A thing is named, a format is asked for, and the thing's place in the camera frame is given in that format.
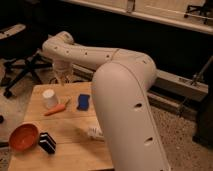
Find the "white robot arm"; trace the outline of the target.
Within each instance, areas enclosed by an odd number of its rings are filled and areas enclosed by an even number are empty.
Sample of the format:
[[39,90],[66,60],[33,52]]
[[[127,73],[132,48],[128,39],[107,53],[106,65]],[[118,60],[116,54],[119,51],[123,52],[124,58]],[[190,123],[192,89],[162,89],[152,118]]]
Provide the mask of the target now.
[[66,31],[47,39],[42,51],[59,81],[73,64],[94,71],[91,96],[115,171],[171,171],[147,97],[157,78],[149,55],[82,46]]

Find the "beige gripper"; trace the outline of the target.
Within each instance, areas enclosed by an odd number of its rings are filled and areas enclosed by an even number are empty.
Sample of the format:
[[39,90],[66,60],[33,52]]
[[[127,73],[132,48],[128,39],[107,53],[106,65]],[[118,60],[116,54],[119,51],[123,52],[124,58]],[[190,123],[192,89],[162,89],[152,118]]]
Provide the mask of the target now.
[[60,85],[73,81],[73,66],[70,62],[54,60],[53,72]]

